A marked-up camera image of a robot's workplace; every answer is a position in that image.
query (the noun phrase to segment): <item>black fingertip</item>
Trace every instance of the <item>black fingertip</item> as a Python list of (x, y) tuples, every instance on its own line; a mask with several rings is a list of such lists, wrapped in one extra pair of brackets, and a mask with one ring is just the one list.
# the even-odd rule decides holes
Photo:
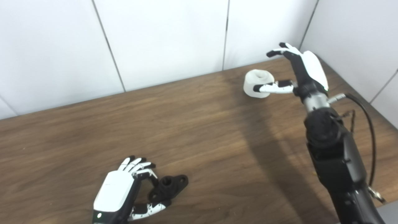
[(280, 47), (288, 48), (288, 47), (286, 46), (286, 43), (284, 43), (284, 42), (280, 42), (280, 43), (279, 43), (279, 46), (280, 46)]
[(276, 56), (278, 54), (280, 55), (280, 53), (278, 53), (277, 51), (270, 51), (270, 52), (267, 53), (267, 57), (273, 57), (273, 56)]
[(253, 87), (253, 91), (254, 92), (260, 92), (260, 88), (261, 87), (263, 87), (263, 85), (255, 85), (254, 87)]
[(164, 205), (165, 207), (168, 207), (172, 204), (172, 201), (171, 200), (162, 201), (161, 204)]
[(131, 155), (128, 157), (130, 159), (129, 163), (135, 159), (135, 156)]

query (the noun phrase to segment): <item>black cable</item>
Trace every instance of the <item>black cable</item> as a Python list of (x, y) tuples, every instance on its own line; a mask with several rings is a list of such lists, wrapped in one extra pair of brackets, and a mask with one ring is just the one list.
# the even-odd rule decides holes
[(350, 132), (351, 132), (352, 134), (354, 134), (355, 110), (349, 110), (349, 111), (345, 112), (343, 115), (341, 115), (341, 116), (339, 117), (339, 119), (348, 117), (348, 116), (350, 116), (350, 115), (351, 115), (351, 128), (350, 128)]
[(345, 94), (345, 96), (361, 107), (361, 109), (363, 110), (363, 113), (365, 114), (366, 119), (368, 120), (368, 123), (369, 123), (369, 130), (371, 132), (371, 139), (372, 139), (372, 167), (371, 167), (371, 173), (369, 176), (369, 186), (371, 187), (373, 184), (373, 180), (375, 179), (375, 172), (376, 172), (376, 136), (375, 136), (375, 130), (373, 128), (372, 119), (369, 116), (369, 113), (366, 110), (365, 106), (359, 101), (358, 98), (356, 98), (355, 96), (353, 96), (350, 93)]

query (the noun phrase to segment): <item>black object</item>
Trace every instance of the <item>black object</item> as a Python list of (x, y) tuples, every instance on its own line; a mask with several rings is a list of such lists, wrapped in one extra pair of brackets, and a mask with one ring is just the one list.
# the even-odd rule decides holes
[[(267, 56), (280, 55), (271, 51)], [(299, 55), (284, 51), (290, 61), (298, 86), (293, 93), (304, 99), (315, 94), (325, 94), (320, 83), (312, 79)], [(370, 117), (358, 99), (350, 94), (346, 97), (357, 103), (368, 119), (373, 159), (376, 156), (374, 130)], [(355, 144), (353, 134), (348, 131), (337, 112), (332, 108), (318, 108), (308, 114), (304, 124), (307, 129), (308, 150), (320, 182), (329, 191), (341, 224), (385, 224), (368, 192), (366, 170)], [(370, 184), (373, 182), (375, 160), (372, 161)]]
[(376, 173), (376, 136), (375, 136), (375, 130), (373, 128), (372, 119), (369, 116), (368, 111), (366, 110), (364, 105), (359, 101), (358, 98), (356, 98), (355, 96), (353, 96), (350, 93), (346, 93), (345, 96), (361, 107), (361, 109), (363, 110), (363, 113), (365, 114), (366, 119), (368, 120), (368, 123), (369, 123), (369, 130), (371, 132), (371, 138), (372, 138), (372, 167), (371, 167), (371, 174), (370, 174), (368, 185), (372, 186), (373, 180), (375, 179), (375, 173)]
[(159, 181), (159, 185), (149, 192), (148, 199), (152, 203), (159, 203), (175, 198), (188, 185), (188, 177), (178, 175), (165, 176)]

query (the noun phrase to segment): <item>wooden table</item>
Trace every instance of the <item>wooden table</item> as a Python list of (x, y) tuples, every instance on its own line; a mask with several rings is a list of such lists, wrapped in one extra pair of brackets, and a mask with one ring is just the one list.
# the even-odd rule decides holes
[[(356, 94), (324, 68), (331, 95)], [(104, 177), (129, 155), (147, 157), (160, 177), (189, 177), (172, 206), (136, 223), (336, 223), (305, 146), (303, 105), (291, 94), (246, 96), (251, 69), (294, 78), (289, 62), (277, 59), (1, 120), (1, 223), (91, 223)], [(370, 167), (365, 117), (349, 100), (334, 107), (357, 109), (355, 139)], [(375, 188), (398, 200), (398, 131), (370, 114)], [(149, 189), (145, 182), (139, 201)]]

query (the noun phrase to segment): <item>robotic hand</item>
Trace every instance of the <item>robotic hand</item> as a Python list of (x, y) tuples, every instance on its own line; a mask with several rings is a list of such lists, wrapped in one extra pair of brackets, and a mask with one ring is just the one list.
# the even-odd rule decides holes
[(276, 55), (285, 56), (292, 64), (293, 71), (296, 75), (297, 83), (292, 80), (277, 81), (275, 83), (267, 83), (254, 86), (255, 92), (268, 93), (294, 93), (297, 96), (307, 96), (311, 89), (322, 88), (328, 91), (328, 80), (319, 59), (311, 51), (301, 53), (297, 48), (288, 43), (280, 43), (281, 48), (272, 50), (267, 53), (268, 57)]
[(134, 204), (141, 181), (150, 179), (153, 186), (159, 184), (151, 168), (155, 164), (145, 158), (126, 158), (118, 170), (109, 172), (94, 201), (94, 224), (126, 224), (128, 221), (146, 218), (171, 204), (170, 200), (148, 204)]

